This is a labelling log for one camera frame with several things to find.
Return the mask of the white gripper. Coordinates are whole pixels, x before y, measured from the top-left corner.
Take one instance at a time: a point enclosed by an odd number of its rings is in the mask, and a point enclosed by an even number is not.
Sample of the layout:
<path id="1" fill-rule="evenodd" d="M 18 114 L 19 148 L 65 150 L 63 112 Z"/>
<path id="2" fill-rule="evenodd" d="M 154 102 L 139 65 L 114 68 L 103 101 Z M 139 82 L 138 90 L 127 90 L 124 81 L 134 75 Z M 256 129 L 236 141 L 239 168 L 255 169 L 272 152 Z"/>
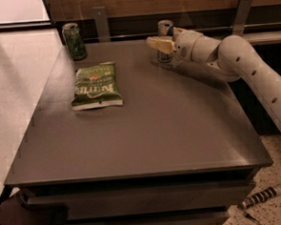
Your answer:
<path id="1" fill-rule="evenodd" d="M 147 44 L 162 53 L 176 55 L 187 62 L 208 64 L 217 59 L 218 46 L 221 41 L 207 37 L 198 31 L 187 31 L 182 28 L 174 28 L 173 41 L 170 36 L 150 36 Z"/>

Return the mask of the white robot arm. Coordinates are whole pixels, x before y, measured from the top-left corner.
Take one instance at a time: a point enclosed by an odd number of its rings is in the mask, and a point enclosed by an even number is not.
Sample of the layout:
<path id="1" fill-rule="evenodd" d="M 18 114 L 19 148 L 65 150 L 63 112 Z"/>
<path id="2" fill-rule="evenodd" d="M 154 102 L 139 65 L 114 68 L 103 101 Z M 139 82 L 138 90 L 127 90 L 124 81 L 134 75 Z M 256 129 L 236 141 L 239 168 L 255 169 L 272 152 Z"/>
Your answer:
<path id="1" fill-rule="evenodd" d="M 176 27 L 172 36 L 150 36 L 147 44 L 223 81 L 242 78 L 281 132 L 281 76 L 244 37 L 230 35 L 218 40 Z"/>

